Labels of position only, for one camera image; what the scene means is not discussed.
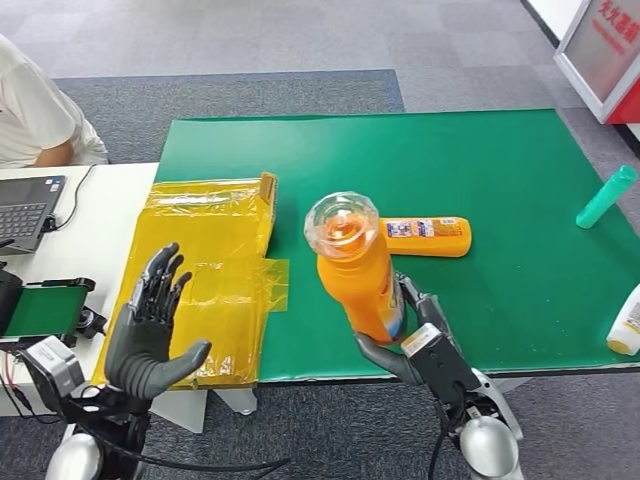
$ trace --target laptop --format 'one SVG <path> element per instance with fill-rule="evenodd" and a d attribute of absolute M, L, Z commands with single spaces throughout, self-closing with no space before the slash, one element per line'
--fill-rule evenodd
<path fill-rule="evenodd" d="M 0 180 L 0 255 L 33 253 L 42 238 L 42 224 L 58 202 L 65 177 Z"/>

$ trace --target green mat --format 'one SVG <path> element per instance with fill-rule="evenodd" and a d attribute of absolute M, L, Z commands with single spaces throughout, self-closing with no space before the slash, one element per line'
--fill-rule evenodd
<path fill-rule="evenodd" d="M 3 336 L 72 333 L 86 298 L 85 287 L 25 288 Z"/>
<path fill-rule="evenodd" d="M 605 338 L 640 280 L 640 240 L 617 207 L 577 212 L 601 185 L 552 110 L 175 121 L 157 182 L 278 178 L 269 256 L 288 258 L 289 307 L 271 314 L 263 381 L 380 375 L 320 284 L 303 235 L 327 193 L 370 196 L 383 216 L 457 215 L 462 259 L 394 257 L 436 293 L 470 364 L 488 372 L 600 367 L 638 358 Z"/>

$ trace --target white bottle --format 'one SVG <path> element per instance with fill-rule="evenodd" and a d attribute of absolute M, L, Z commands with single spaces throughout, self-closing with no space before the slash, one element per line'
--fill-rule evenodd
<path fill-rule="evenodd" d="M 624 302 L 607 335 L 607 346 L 616 353 L 635 355 L 640 349 L 640 285 Z"/>

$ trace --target yellow mailer bag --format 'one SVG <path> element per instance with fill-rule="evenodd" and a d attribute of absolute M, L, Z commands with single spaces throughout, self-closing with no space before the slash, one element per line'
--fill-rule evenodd
<path fill-rule="evenodd" d="M 275 177 L 153 185 L 138 217 L 129 258 L 92 383 L 105 383 L 106 347 L 120 308 L 158 249 L 180 244 L 193 274 L 175 315 L 171 358 L 194 341 L 211 342 L 200 369 L 174 388 L 246 385 L 257 380 L 268 311 L 287 308 L 288 262 L 265 259 Z"/>

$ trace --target laptop keyboard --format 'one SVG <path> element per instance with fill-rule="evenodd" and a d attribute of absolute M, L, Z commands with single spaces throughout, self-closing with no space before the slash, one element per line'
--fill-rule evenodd
<path fill-rule="evenodd" d="M 30 237 L 45 213 L 46 203 L 0 206 L 0 240 Z"/>

